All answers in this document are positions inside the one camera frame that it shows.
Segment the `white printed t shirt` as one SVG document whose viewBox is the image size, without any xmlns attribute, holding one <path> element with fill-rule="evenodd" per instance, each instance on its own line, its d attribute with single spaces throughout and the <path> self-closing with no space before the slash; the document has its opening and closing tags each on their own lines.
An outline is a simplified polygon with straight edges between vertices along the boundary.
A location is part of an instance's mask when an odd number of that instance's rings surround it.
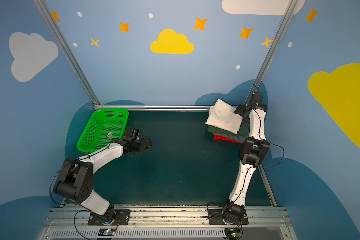
<svg viewBox="0 0 360 240">
<path fill-rule="evenodd" d="M 209 111 L 206 125 L 237 134 L 240 130 L 243 117 L 235 114 L 234 111 L 234 107 L 218 99 Z"/>
</svg>

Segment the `green plastic perforated basket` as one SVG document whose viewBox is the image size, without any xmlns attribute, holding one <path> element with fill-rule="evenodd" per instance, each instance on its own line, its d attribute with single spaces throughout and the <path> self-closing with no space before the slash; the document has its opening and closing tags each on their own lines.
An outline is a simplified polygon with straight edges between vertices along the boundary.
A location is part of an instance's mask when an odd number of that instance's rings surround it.
<svg viewBox="0 0 360 240">
<path fill-rule="evenodd" d="M 129 112 L 126 109 L 101 109 L 95 111 L 87 122 L 77 149 L 83 153 L 93 153 L 114 140 L 121 139 L 127 127 Z"/>
</svg>

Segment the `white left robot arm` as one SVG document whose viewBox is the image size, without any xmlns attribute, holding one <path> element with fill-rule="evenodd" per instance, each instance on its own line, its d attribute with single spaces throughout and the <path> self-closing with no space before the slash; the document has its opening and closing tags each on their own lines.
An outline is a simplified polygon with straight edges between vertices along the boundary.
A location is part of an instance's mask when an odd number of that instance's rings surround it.
<svg viewBox="0 0 360 240">
<path fill-rule="evenodd" d="M 91 225 L 113 225 L 117 219 L 114 205 L 96 193 L 94 175 L 115 159 L 151 148 L 152 141 L 140 138 L 139 133 L 138 129 L 127 128 L 120 140 L 89 155 L 67 158 L 53 181 L 53 192 L 89 211 Z"/>
</svg>

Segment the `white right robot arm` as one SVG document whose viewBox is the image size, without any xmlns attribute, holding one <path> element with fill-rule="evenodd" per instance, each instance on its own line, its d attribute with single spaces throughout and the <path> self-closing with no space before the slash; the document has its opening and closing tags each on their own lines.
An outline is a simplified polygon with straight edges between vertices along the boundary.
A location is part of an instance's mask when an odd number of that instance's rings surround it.
<svg viewBox="0 0 360 240">
<path fill-rule="evenodd" d="M 222 209 L 222 218 L 228 224 L 247 225 L 245 205 L 250 181 L 273 144 L 265 137 L 267 105 L 263 103 L 263 94 L 253 92 L 249 102 L 244 106 L 239 105 L 234 113 L 249 120 L 250 129 L 239 151 L 239 172 L 234 188 Z"/>
</svg>

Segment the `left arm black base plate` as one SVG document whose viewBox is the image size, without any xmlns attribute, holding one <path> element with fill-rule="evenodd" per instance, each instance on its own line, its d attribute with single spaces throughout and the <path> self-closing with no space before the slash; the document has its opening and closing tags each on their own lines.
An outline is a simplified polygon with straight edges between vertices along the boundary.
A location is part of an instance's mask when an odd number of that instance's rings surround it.
<svg viewBox="0 0 360 240">
<path fill-rule="evenodd" d="M 88 226 L 126 226 L 130 219 L 130 210 L 114 210 L 112 220 L 98 214 L 91 213 L 88 220 Z"/>
</svg>

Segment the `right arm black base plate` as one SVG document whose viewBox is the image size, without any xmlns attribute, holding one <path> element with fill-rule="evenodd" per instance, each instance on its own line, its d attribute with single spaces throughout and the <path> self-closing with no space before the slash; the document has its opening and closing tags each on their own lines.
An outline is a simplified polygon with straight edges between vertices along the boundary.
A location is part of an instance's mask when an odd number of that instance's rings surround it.
<svg viewBox="0 0 360 240">
<path fill-rule="evenodd" d="M 248 225 L 249 219 L 247 212 L 244 210 L 243 213 L 238 215 L 233 212 L 223 212 L 220 209 L 209 209 L 207 220 L 210 225 Z"/>
</svg>

